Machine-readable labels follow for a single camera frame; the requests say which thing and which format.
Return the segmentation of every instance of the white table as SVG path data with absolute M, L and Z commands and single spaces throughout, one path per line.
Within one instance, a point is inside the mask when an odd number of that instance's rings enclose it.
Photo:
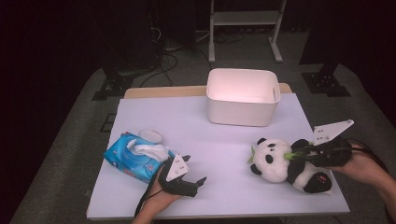
M 347 202 L 332 176 L 332 195 L 307 194 L 287 182 L 273 184 L 250 171 L 250 147 L 261 137 L 282 138 L 290 143 L 312 139 L 312 130 L 297 96 L 283 93 L 267 127 L 211 123 L 205 96 L 122 99 L 112 129 L 111 146 L 122 133 L 155 130 L 163 145 L 181 155 L 191 155 L 184 180 L 207 180 L 195 198 L 183 197 L 157 218 L 274 217 L 349 212 Z M 147 184 L 130 177 L 104 160 L 87 218 L 132 218 Z

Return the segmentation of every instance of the hand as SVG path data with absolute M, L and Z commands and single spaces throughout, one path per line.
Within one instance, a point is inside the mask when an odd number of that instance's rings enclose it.
M 388 173 L 383 170 L 368 153 L 353 151 L 352 158 L 344 166 L 328 167 L 331 170 L 343 173 L 361 183 L 377 187 L 388 178 Z
M 396 220 L 396 180 L 382 169 L 370 154 L 353 151 L 352 158 L 344 166 L 328 168 L 374 186 L 388 208 L 393 222 Z
M 182 197 L 181 195 L 170 194 L 163 191 L 163 188 L 158 182 L 158 176 L 161 171 L 162 168 L 157 174 L 155 182 L 149 191 L 148 198 L 143 203 L 140 213 L 132 221 L 133 224 L 149 224 L 157 214 Z

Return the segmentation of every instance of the white storage bin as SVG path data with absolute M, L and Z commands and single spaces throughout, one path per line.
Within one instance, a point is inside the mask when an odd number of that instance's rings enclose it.
M 276 75 L 251 69 L 213 69 L 206 95 L 211 122 L 244 126 L 267 126 L 280 100 Z

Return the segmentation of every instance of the dark background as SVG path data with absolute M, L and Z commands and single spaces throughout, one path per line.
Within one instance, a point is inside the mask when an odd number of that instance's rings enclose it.
M 216 1 L 216 10 L 274 9 L 278 4 L 276 0 Z M 396 18 L 391 12 L 396 7 L 392 6 L 386 0 L 371 4 L 289 0 L 281 29 L 312 28 L 301 63 L 334 58 L 343 63 L 396 124 L 396 111 L 389 106 L 394 103 L 390 96 L 395 95 L 396 83 L 392 70 Z M 109 76 L 115 67 L 155 67 L 161 45 L 152 44 L 150 25 L 162 27 L 165 36 L 189 41 L 195 29 L 208 29 L 208 18 L 208 0 L 163 0 L 161 4 L 2 0 L 0 222 L 12 218 L 94 71 L 104 67 Z M 185 32 L 175 27 L 184 27 Z

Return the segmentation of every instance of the wooden table edge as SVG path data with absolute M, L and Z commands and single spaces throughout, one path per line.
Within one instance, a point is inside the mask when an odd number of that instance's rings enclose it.
M 280 93 L 292 93 L 287 83 L 279 83 L 279 90 Z M 149 87 L 128 89 L 124 99 L 203 95 L 206 95 L 206 86 Z

